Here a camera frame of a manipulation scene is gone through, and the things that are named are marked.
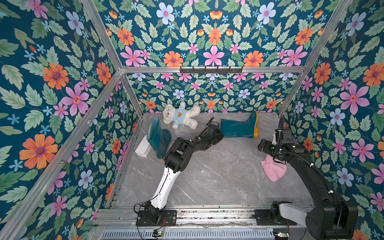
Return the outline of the teal rubber boot orange sole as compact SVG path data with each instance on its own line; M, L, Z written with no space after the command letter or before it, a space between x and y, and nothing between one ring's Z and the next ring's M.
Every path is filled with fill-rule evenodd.
M171 139L172 135L170 131L161 127L160 118L153 117L147 132L147 141L156 152L158 159L163 160L166 156Z

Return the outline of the pink microfiber cloth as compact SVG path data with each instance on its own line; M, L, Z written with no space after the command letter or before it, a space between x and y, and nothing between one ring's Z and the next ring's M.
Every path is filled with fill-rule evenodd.
M272 156L267 155L263 161L261 161L262 168L272 182L277 182L287 172L287 165L275 160Z

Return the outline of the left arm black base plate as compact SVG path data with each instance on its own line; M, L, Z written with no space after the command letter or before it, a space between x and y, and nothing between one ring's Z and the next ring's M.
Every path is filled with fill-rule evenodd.
M139 211L138 218L136 221L137 227L161 227L161 226L176 226L177 221L176 210L165 210L159 214L149 213L148 211Z

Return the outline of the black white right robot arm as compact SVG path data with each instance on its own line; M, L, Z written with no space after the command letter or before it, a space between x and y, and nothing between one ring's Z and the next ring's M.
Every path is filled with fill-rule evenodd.
M306 227L316 240L350 239L358 219L358 207L346 201L324 177L303 145L295 144L290 129L277 129L274 141L262 139L258 150L290 164L308 189L314 207L307 211L289 202L274 202L272 219L290 220Z

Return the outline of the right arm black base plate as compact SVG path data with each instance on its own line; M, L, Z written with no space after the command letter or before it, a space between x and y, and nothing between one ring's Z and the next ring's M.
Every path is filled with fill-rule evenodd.
M284 218L274 217L271 210L256 209L253 218L258 226L296 226L297 223Z

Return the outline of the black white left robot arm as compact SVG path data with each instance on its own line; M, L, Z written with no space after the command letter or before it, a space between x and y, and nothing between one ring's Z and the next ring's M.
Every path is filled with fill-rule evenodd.
M147 203L147 207L163 210L171 189L182 171L188 166L195 152L208 150L223 139L220 124L210 121L205 129L193 140L177 138L165 156L165 169L154 196Z

